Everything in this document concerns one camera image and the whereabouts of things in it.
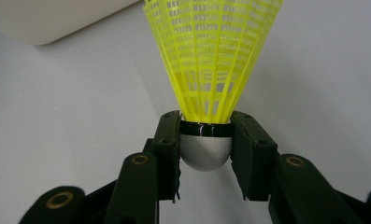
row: black band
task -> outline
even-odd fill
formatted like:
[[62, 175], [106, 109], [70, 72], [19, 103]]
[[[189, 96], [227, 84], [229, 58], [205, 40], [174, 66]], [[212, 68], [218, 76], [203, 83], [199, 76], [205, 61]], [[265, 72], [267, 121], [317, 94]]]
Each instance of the black band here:
[[182, 120], [179, 124], [179, 132], [193, 136], [232, 137], [234, 126], [231, 123], [207, 124]]

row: mesh pattern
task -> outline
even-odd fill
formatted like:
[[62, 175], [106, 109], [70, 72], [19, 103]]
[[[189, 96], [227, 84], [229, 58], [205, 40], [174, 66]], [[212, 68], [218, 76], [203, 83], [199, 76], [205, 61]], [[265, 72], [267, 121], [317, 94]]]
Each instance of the mesh pattern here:
[[227, 123], [282, 0], [146, 0], [179, 107], [188, 121]]

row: white cork base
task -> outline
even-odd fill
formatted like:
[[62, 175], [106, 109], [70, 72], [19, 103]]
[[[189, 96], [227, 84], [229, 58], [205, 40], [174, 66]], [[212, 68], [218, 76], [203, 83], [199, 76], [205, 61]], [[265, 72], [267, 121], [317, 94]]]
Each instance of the white cork base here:
[[231, 155], [232, 137], [179, 135], [181, 158], [198, 171], [212, 171], [225, 164]]

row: white background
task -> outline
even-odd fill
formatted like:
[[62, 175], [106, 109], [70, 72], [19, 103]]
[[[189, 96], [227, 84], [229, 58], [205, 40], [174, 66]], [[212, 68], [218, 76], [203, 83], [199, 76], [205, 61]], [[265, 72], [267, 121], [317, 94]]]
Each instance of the white background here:
[[[142, 4], [46, 46], [0, 35], [0, 223], [17, 223], [44, 192], [86, 193], [117, 178], [159, 117], [178, 109]], [[371, 190], [371, 0], [287, 0], [237, 110], [281, 153], [304, 156], [334, 188]], [[181, 164], [181, 200], [161, 223], [269, 223], [242, 201], [227, 162]]]

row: shuttlecock cork base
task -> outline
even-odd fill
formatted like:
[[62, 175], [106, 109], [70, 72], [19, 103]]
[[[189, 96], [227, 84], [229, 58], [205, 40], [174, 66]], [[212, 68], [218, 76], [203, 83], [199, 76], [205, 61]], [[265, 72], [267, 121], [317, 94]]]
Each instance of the shuttlecock cork base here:
[[181, 158], [198, 171], [223, 166], [232, 151], [233, 125], [206, 124], [182, 120], [179, 126]]

